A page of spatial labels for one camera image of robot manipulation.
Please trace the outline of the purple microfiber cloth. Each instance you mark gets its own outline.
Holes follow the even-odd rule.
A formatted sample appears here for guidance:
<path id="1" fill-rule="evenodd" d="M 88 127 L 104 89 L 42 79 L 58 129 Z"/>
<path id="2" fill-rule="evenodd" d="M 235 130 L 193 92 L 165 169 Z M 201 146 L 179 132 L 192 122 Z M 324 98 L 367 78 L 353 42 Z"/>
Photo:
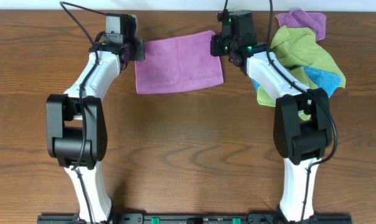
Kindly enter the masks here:
<path id="1" fill-rule="evenodd" d="M 179 93 L 221 85 L 220 58 L 210 54 L 214 34 L 208 30 L 146 42 L 145 59 L 134 64 L 137 93 Z"/>

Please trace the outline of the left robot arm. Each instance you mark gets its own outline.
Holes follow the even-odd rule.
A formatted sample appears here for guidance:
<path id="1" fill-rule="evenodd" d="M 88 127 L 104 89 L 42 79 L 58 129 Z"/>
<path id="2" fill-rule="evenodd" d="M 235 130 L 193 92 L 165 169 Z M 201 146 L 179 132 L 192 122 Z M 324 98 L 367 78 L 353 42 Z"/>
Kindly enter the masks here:
<path id="1" fill-rule="evenodd" d="M 51 94 L 45 106 L 48 153 L 69 175 L 80 206 L 72 223 L 111 220 L 101 163 L 108 144 L 103 100 L 131 61 L 144 60 L 144 42 L 135 36 L 137 17 L 107 13 L 105 19 L 80 76 L 62 94 Z"/>

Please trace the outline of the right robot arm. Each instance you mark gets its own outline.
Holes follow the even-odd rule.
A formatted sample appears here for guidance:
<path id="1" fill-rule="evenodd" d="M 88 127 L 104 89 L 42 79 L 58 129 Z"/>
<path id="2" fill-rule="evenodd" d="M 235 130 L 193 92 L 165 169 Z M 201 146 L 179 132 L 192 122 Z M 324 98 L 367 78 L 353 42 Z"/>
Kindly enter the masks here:
<path id="1" fill-rule="evenodd" d="M 251 11 L 223 9 L 217 20 L 222 31 L 212 36 L 211 55 L 228 56 L 229 62 L 256 81 L 275 103 L 273 140 L 284 159 L 283 195 L 275 222 L 316 223 L 312 203 L 316 171 L 336 129 L 328 95 L 293 77 L 269 43 L 257 41 Z"/>

